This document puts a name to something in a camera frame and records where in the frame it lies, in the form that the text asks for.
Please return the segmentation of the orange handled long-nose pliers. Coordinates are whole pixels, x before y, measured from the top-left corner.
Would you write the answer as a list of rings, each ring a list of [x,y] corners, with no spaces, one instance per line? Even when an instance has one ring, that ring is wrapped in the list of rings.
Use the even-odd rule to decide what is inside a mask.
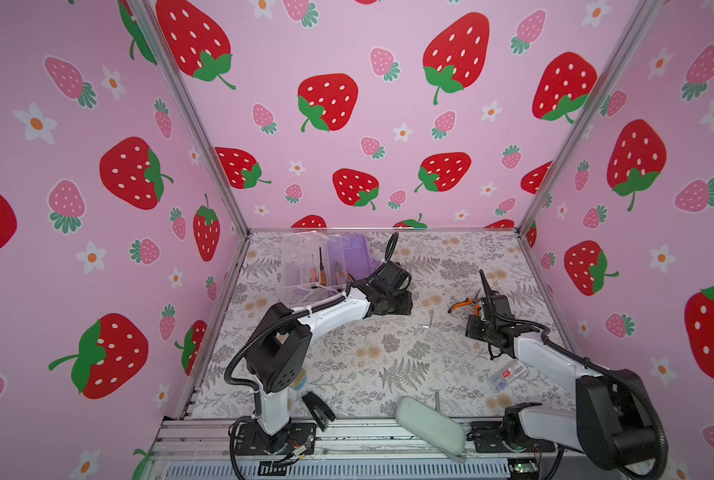
[[[451,314],[451,313],[453,313],[454,311],[456,311],[456,310],[458,310],[458,309],[461,309],[461,308],[464,308],[464,307],[468,307],[468,306],[473,306],[473,307],[474,307],[474,314],[475,314],[475,315],[477,315],[477,316],[480,316],[480,315],[481,315],[481,311],[482,311],[482,301],[481,301],[480,299],[476,299],[476,298],[467,298],[467,299],[464,300],[464,301],[455,303],[454,305],[452,305],[452,306],[448,309],[448,313]]]

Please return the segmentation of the yellow handled combination pliers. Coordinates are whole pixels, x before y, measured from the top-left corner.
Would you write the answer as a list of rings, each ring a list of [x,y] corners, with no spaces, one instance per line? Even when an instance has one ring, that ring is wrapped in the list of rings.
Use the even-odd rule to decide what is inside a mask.
[[[332,270],[334,274],[334,281],[336,285],[346,285],[348,282],[348,273],[345,267],[338,261],[334,261],[332,264]]]

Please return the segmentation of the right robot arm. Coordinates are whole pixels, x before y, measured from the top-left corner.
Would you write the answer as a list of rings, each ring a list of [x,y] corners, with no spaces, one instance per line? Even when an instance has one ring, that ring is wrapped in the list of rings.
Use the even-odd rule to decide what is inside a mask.
[[[507,355],[535,368],[573,395],[573,411],[540,402],[505,410],[496,433],[510,448],[533,441],[581,452],[602,470],[639,478],[633,467],[649,462],[645,479],[659,479],[668,463],[663,422],[641,378],[631,370],[610,370],[551,340],[549,328],[516,318],[506,296],[492,290],[475,299],[466,335],[487,343],[491,359]]]

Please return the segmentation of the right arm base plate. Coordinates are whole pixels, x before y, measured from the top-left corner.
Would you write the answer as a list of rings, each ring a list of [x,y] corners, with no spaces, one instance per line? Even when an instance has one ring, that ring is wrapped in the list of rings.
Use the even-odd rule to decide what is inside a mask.
[[[473,422],[467,440],[474,443],[478,453],[552,453],[557,450],[552,442],[531,439],[520,432],[508,432],[502,421]]]

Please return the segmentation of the small orange black screwdriver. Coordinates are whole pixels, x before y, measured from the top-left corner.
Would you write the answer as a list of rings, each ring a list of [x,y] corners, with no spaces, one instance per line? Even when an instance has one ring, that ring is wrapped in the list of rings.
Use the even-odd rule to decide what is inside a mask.
[[[312,289],[315,289],[319,285],[318,264],[314,258],[314,255],[311,255],[310,260],[310,283]]]

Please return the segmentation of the small black clip device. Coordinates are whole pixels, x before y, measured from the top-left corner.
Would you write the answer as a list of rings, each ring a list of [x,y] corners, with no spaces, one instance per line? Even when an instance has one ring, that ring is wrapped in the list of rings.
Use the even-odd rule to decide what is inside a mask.
[[[329,425],[337,419],[331,407],[317,394],[308,392],[301,399],[322,432],[325,432]]]

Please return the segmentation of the aluminium front rail frame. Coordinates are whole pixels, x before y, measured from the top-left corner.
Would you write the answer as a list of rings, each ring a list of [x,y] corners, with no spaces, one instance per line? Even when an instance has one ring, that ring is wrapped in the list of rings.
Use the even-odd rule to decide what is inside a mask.
[[[391,418],[340,419],[317,431],[302,458],[287,467],[271,454],[230,452],[228,420],[166,421],[141,479],[620,479],[584,455],[564,456],[546,443],[513,452],[477,439],[462,459],[412,435]]]

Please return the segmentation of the purple plastic tool box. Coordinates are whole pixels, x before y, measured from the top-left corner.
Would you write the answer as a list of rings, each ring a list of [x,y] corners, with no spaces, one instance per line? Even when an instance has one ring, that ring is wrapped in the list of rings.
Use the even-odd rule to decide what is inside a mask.
[[[322,248],[328,285],[311,288],[310,260],[318,264]],[[346,285],[336,285],[332,264],[340,262],[348,273],[348,282],[370,276],[379,266],[367,238],[361,234],[305,232],[286,235],[281,244],[280,299],[289,307],[306,306],[342,292]]]

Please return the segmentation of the rectangular gold fish tin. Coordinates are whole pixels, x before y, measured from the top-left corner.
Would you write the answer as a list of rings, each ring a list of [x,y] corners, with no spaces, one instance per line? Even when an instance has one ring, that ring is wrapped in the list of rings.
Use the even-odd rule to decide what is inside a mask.
[[[301,369],[297,377],[289,385],[289,388],[294,391],[301,391],[307,383],[307,371]]]

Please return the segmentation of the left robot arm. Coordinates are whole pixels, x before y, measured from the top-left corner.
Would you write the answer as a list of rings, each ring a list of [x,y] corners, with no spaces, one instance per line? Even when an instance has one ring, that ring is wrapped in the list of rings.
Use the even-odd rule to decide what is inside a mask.
[[[325,300],[296,308],[282,302],[272,305],[224,371],[227,384],[252,389],[252,423],[257,430],[274,437],[289,427],[287,390],[302,371],[314,341],[372,316],[410,314],[411,280],[411,273],[400,264],[386,261]]]

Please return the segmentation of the large orange handled screwdriver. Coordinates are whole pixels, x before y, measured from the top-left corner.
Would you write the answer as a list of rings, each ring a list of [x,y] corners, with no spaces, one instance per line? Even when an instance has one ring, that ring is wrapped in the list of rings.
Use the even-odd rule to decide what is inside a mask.
[[[326,268],[325,268],[325,264],[324,264],[322,248],[318,249],[318,253],[319,253],[319,284],[322,287],[325,287],[328,285],[328,280],[327,280],[327,273],[326,273]]]

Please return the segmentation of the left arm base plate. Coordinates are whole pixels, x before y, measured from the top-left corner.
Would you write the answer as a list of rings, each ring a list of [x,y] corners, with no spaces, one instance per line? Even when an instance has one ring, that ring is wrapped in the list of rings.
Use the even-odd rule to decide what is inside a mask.
[[[243,423],[235,434],[235,453],[240,456],[287,455],[304,447],[314,452],[318,427],[310,422],[289,422],[274,435],[265,433],[257,422]]]

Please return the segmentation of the small clear screw bag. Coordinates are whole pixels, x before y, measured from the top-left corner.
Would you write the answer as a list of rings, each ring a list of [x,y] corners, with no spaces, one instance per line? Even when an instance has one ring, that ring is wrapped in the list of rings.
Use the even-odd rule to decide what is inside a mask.
[[[521,378],[528,372],[528,367],[519,360],[512,360],[503,368],[493,373],[488,381],[497,393],[504,391],[515,380]]]

